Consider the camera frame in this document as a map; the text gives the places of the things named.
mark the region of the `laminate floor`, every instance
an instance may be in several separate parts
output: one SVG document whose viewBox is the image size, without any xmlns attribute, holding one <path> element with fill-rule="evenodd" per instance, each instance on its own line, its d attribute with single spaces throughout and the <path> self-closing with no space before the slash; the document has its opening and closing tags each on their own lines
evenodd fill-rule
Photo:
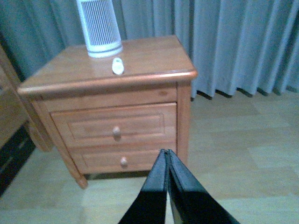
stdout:
<svg viewBox="0 0 299 224">
<path fill-rule="evenodd" d="M 241 223 L 299 223 L 299 94 L 197 96 L 191 107 L 188 167 L 208 192 Z M 0 223 L 115 224 L 145 177 L 93 179 L 81 190 L 56 150 L 35 150 L 0 198 Z"/>
</svg>

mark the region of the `white remote control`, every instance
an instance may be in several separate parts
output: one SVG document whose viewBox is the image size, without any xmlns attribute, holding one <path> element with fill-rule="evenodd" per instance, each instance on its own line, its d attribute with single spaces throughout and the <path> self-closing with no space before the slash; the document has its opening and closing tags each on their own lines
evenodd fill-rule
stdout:
<svg viewBox="0 0 299 224">
<path fill-rule="evenodd" d="M 124 72 L 124 67 L 123 67 L 123 63 L 122 60 L 119 57 L 116 57 L 115 59 L 113 59 L 112 62 L 112 71 L 114 74 L 116 75 L 121 75 Z"/>
</svg>

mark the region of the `nightstand leg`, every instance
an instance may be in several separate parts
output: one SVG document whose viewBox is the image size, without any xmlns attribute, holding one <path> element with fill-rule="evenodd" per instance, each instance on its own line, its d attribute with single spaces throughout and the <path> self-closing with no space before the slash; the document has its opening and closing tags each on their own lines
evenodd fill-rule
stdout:
<svg viewBox="0 0 299 224">
<path fill-rule="evenodd" d="M 51 137 L 53 143 L 57 147 L 58 152 L 61 155 L 66 167 L 68 168 L 71 176 L 76 180 L 77 184 L 80 188 L 85 189 L 87 187 L 87 180 L 85 177 L 79 172 L 76 167 L 73 159 L 71 158 L 70 153 L 66 149 L 64 142 L 61 139 L 61 136 L 56 129 L 50 114 L 47 111 L 46 106 L 44 105 L 42 100 L 33 100 L 33 107 L 35 108 L 37 114 L 39 115 L 41 121 L 43 122 L 49 136 Z"/>
<path fill-rule="evenodd" d="M 190 95 L 191 82 L 178 83 L 178 142 L 177 155 L 187 166 L 189 126 L 190 126 Z"/>
<path fill-rule="evenodd" d="M 76 182 L 81 189 L 85 189 L 88 186 L 87 180 L 84 176 L 81 176 L 80 178 L 76 178 Z"/>
</svg>

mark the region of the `nightstand top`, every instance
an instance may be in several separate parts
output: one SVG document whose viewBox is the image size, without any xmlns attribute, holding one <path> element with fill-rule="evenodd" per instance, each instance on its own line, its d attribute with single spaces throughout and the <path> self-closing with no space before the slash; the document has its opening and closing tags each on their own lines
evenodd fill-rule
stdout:
<svg viewBox="0 0 299 224">
<path fill-rule="evenodd" d="M 71 93 L 98 88 L 191 80 L 197 71 L 176 36 L 123 41 L 123 51 L 106 58 L 89 57 L 85 45 L 71 46 L 22 83 L 26 96 Z M 112 72 L 120 57 L 125 71 Z"/>
</svg>

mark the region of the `black object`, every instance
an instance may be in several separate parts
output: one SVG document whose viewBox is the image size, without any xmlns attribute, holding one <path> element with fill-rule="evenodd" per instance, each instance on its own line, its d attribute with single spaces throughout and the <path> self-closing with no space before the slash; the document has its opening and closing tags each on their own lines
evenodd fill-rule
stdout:
<svg viewBox="0 0 299 224">
<path fill-rule="evenodd" d="M 17 132 L 0 148 L 0 196 L 19 172 L 35 145 L 21 126 Z"/>
<path fill-rule="evenodd" d="M 175 224 L 239 224 L 170 149 L 161 149 L 139 195 L 119 224 L 163 224 L 167 191 Z"/>
</svg>

